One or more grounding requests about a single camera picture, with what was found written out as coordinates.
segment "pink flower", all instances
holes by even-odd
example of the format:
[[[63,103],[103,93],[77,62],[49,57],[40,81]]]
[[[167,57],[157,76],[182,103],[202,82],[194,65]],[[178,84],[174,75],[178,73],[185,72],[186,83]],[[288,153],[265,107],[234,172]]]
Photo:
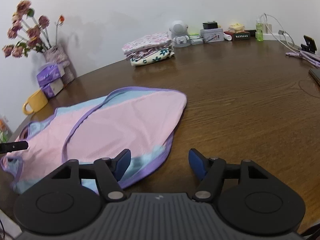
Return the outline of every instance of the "pink flower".
[[[40,16],[40,18],[39,18],[39,24],[41,25],[41,28],[46,28],[46,27],[48,27],[49,26],[49,23],[50,23],[50,21],[49,21],[49,19],[47,18],[47,16],[44,16],[44,15],[42,15],[42,16]]]
[[[13,47],[13,45],[7,45],[2,48],[5,57],[9,57],[11,55]]]
[[[17,12],[15,12],[12,15],[12,23],[15,23],[16,21],[21,21],[22,20],[22,15],[18,14]]]
[[[38,43],[41,44],[42,40],[39,37],[34,36],[27,41],[27,46],[33,49]]]
[[[21,29],[22,29],[21,21],[16,21],[13,23],[12,30],[14,32],[17,32],[18,30],[21,30]]]
[[[38,27],[38,25],[34,26],[33,28],[30,28],[27,30],[27,34],[29,36],[29,38],[32,38],[34,36],[39,37],[40,36],[40,28]]]
[[[23,51],[23,47],[22,46],[20,46],[20,47],[15,46],[13,48],[12,56],[13,57],[21,57],[22,56],[22,51]]]
[[[17,32],[12,29],[9,29],[7,34],[9,39],[15,39],[18,35]]]
[[[27,14],[30,8],[31,2],[29,0],[23,0],[17,5],[17,13],[20,15]]]

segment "white astronaut figurine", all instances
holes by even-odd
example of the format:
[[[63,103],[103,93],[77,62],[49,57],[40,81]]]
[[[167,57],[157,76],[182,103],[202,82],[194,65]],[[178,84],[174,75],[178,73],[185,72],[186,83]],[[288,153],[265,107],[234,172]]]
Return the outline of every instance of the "white astronaut figurine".
[[[174,21],[171,24],[171,38],[176,48],[186,47],[190,45],[190,38],[188,35],[188,25],[185,25],[183,21]]]

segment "tissue box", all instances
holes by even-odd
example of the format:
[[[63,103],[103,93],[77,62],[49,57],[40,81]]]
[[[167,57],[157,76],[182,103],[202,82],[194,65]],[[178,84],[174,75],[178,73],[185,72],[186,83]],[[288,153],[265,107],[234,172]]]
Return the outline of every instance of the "tissue box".
[[[61,64],[48,63],[44,66],[45,68],[37,75],[40,87],[43,87],[64,75],[64,69]]]
[[[47,98],[55,97],[63,89],[63,83],[61,78],[41,87],[41,90]]]

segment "wood grain surface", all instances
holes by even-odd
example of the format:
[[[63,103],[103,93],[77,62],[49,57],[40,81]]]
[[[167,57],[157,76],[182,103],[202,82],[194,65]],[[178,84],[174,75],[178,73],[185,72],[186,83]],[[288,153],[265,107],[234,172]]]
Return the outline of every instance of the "wood grain surface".
[[[194,193],[190,148],[228,163],[252,159],[302,196],[301,232],[320,219],[320,90],[310,65],[285,52],[276,41],[224,41],[137,68],[120,61],[77,78],[32,119],[124,86],[180,90],[188,103],[167,161],[127,191]]]

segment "yellow mug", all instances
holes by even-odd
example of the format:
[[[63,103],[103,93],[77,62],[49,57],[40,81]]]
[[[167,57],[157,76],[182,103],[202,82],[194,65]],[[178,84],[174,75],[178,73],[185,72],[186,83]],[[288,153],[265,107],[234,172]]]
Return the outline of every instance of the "yellow mug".
[[[22,111],[24,114],[33,114],[36,113],[38,111],[40,111],[42,108],[45,107],[45,105],[48,103],[48,100],[46,98],[46,96],[44,95],[44,93],[42,92],[41,89],[39,89],[38,91],[34,92],[29,98],[28,100],[24,103],[23,107],[22,107]],[[27,105],[29,105],[31,107],[31,111],[27,110]]]

